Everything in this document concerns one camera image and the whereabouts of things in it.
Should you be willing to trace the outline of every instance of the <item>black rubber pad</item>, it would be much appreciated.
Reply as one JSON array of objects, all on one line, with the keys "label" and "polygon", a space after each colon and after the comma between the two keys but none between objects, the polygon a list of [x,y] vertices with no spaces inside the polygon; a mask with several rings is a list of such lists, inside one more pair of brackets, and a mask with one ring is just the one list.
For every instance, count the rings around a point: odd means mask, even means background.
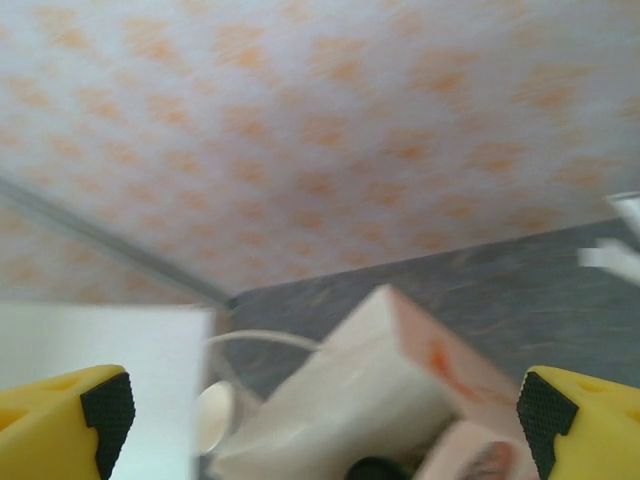
[{"label": "black rubber pad", "polygon": [[135,417],[133,392],[126,372],[80,395],[88,427],[98,431],[96,465],[101,480],[111,477]]},{"label": "black rubber pad", "polygon": [[548,480],[556,463],[554,439],[558,434],[569,433],[578,406],[540,375],[530,372],[522,386],[517,409],[540,480]]},{"label": "black rubber pad", "polygon": [[356,463],[344,480],[409,480],[411,476],[397,463],[382,457],[367,457]]}]

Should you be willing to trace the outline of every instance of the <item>orange pattern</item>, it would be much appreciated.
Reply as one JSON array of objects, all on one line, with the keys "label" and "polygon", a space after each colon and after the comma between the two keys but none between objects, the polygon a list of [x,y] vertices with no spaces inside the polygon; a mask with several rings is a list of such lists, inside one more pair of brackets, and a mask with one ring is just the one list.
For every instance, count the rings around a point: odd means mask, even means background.
[{"label": "orange pattern", "polygon": [[232,292],[604,219],[640,9],[568,2],[8,2],[0,167]]},{"label": "orange pattern", "polygon": [[453,365],[451,365],[447,346],[442,340],[435,339],[429,342],[427,366],[440,380],[467,400],[474,403],[484,403],[480,394],[457,378],[453,371]]},{"label": "orange pattern", "polygon": [[0,206],[0,300],[196,303],[77,240]]}]

